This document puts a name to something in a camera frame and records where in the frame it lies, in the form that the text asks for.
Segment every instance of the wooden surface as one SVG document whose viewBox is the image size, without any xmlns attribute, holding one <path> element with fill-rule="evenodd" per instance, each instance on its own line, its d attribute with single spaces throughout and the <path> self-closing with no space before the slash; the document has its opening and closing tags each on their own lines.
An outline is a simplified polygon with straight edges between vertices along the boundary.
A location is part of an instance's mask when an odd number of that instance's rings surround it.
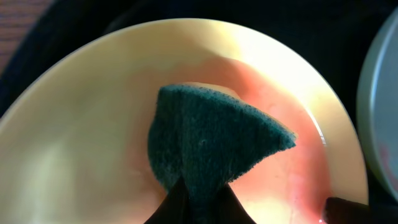
<svg viewBox="0 0 398 224">
<path fill-rule="evenodd" d="M 52 0 L 0 0 L 0 74 Z"/>
</svg>

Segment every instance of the dark fabric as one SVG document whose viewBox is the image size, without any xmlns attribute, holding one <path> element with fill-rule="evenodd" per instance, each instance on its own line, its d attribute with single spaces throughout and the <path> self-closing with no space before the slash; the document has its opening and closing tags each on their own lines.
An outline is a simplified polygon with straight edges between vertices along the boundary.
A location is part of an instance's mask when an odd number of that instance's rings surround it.
<svg viewBox="0 0 398 224">
<path fill-rule="evenodd" d="M 355 123 L 362 62 L 397 5 L 396 0 L 58 0 L 3 71 L 0 116 L 40 74 L 104 33 L 157 19 L 201 17 L 256 29 L 295 50 L 323 75 Z M 371 204 L 396 204 L 370 172 L 368 180 Z"/>
<path fill-rule="evenodd" d="M 333 197 L 326 200 L 323 215 L 327 224 L 398 223 L 397 207 L 377 205 L 369 209 L 366 205 Z"/>
</svg>

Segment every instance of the pink stain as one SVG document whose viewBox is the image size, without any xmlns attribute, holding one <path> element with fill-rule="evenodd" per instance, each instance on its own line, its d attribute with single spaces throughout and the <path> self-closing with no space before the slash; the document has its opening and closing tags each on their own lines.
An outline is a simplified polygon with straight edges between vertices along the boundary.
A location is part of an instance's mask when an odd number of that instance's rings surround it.
<svg viewBox="0 0 398 224">
<path fill-rule="evenodd" d="M 389 165 L 389 152 L 387 149 L 387 146 L 385 144 L 379 144 L 379 149 L 380 149 L 380 156 L 381 156 L 381 161 L 382 165 L 384 167 L 384 170 L 386 171 L 386 174 L 388 176 L 388 179 L 391 181 L 391 184 L 395 190 L 398 191 L 398 179 L 394 176 L 392 173 L 392 170 Z"/>
<path fill-rule="evenodd" d="M 147 82 L 153 85 L 136 84 Z M 298 134 L 296 147 L 265 158 L 231 186 L 257 223 L 319 223 L 331 190 L 325 148 L 315 125 L 292 95 L 237 60 L 217 57 L 196 65 L 180 64 L 167 72 L 144 69 L 132 76 L 128 88 L 143 88 L 148 104 L 142 103 L 141 115 L 134 118 L 140 128 L 132 130 L 127 159 L 132 169 L 147 175 L 147 188 L 164 196 L 146 155 L 157 90 L 182 82 L 228 87 Z"/>
</svg>

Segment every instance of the sponge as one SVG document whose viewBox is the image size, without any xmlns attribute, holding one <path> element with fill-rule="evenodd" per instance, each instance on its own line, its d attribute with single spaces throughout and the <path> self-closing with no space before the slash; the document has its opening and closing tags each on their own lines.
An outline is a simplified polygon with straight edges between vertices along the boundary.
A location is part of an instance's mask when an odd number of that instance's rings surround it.
<svg viewBox="0 0 398 224">
<path fill-rule="evenodd" d="M 159 90 L 148 156 L 166 190 L 183 177 L 192 209 L 200 211 L 222 186 L 294 140 L 278 121 L 227 94 L 169 85 Z"/>
</svg>

